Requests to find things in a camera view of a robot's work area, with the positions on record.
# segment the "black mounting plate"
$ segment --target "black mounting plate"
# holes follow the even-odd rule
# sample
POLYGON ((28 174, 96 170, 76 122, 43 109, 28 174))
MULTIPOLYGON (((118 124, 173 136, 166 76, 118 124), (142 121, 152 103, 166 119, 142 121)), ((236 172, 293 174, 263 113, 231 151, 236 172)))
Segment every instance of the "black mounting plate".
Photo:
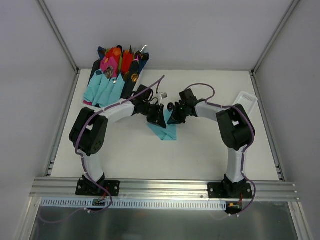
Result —
MULTIPOLYGON (((120 181, 113 181, 113 180, 104 180, 101 186, 105 187, 107 191, 111 194, 112 197, 119 196, 120 190, 120 181)), ((85 181, 80 178, 76 185, 75 195, 77 196, 99 196, 101 197, 104 194, 102 190, 92 190, 90 186, 88 186, 85 181)))
POLYGON ((209 182, 207 184, 208 196, 210 199, 252 199, 252 189, 250 183, 246 183, 238 196, 230 197, 228 193, 221 187, 221 182, 209 182))

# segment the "light blue napkin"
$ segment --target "light blue napkin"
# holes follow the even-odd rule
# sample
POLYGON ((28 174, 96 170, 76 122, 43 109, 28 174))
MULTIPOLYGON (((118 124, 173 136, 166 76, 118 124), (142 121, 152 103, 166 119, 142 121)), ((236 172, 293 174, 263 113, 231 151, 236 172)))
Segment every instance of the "light blue napkin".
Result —
POLYGON ((100 98, 99 98, 99 100, 97 102, 99 104, 100 108, 104 108, 104 107, 108 106, 108 102, 109 102, 109 98, 110 98, 111 92, 115 87, 114 80, 116 80, 115 77, 110 79, 108 86, 106 87, 106 89, 101 94, 101 96, 100 96, 100 98))
POLYGON ((83 95, 84 100, 86 100, 88 103, 93 103, 93 101, 95 100, 103 75, 104 74, 102 73, 101 69, 99 69, 95 71, 94 75, 92 76, 89 85, 83 95))
POLYGON ((176 141, 177 140, 177 125, 168 125, 167 122, 171 117, 172 112, 168 110, 164 111, 164 121, 166 123, 166 129, 148 123, 148 127, 158 136, 162 141, 176 141))
POLYGON ((125 86, 125 81, 120 73, 115 82, 114 88, 110 94, 108 105, 115 104, 120 100, 124 86, 125 86))
POLYGON ((101 78, 101 83, 100 83, 99 89, 94 97, 93 102, 92 102, 92 106, 95 106, 98 104, 100 97, 102 96, 102 94, 104 93, 106 88, 108 87, 109 83, 113 85, 113 82, 111 82, 110 79, 108 79, 106 77, 106 75, 103 74, 103 76, 101 78))

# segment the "gray wall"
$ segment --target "gray wall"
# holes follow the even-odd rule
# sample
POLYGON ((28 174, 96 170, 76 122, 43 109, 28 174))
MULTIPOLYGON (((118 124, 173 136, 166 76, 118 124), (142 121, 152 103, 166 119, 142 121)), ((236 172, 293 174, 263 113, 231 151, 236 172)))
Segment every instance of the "gray wall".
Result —
POLYGON ((148 45, 153 69, 252 69, 291 0, 46 0, 79 67, 148 45))
POLYGON ((288 181, 320 239, 320 1, 303 0, 257 73, 288 181))
POLYGON ((1 0, 0 33, 0 239, 11 240, 74 73, 35 0, 1 0))

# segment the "white plastic basket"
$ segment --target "white plastic basket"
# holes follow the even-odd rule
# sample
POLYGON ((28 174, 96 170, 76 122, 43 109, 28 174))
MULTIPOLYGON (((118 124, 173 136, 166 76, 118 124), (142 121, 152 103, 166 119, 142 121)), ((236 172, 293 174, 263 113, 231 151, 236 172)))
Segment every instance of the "white plastic basket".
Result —
POLYGON ((241 91, 239 95, 236 97, 233 105, 235 104, 241 104, 248 116, 250 116, 250 113, 255 108, 256 104, 258 102, 258 98, 255 96, 245 92, 241 91))
MULTIPOLYGON (((143 72, 144 72, 144 70, 142 70, 142 71, 140 72, 139 78, 138 78, 138 80, 136 81, 136 84, 135 84, 135 86, 134 86, 133 91, 136 91, 136 90, 138 89, 139 84, 141 83, 141 78, 142 78, 143 72)), ((86 91, 86 90, 87 90, 87 89, 85 89, 84 92, 83 92, 83 94, 81 95, 80 105, 81 105, 83 108, 87 107, 87 108, 89 108, 89 109, 94 110, 95 112, 100 111, 101 108, 95 107, 95 106, 90 106, 90 105, 87 105, 87 104, 84 103, 84 94, 85 94, 85 91, 86 91)))

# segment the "gray floor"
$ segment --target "gray floor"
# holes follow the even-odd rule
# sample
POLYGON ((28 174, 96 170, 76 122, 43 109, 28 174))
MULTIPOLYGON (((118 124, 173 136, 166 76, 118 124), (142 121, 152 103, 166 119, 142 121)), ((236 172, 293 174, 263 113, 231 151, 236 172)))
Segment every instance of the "gray floor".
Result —
MULTIPOLYGON (((74 208, 43 207, 48 221, 74 208)), ((297 240, 287 203, 255 202, 239 218, 200 210, 110 209, 76 213, 59 224, 36 221, 32 240, 297 240)))

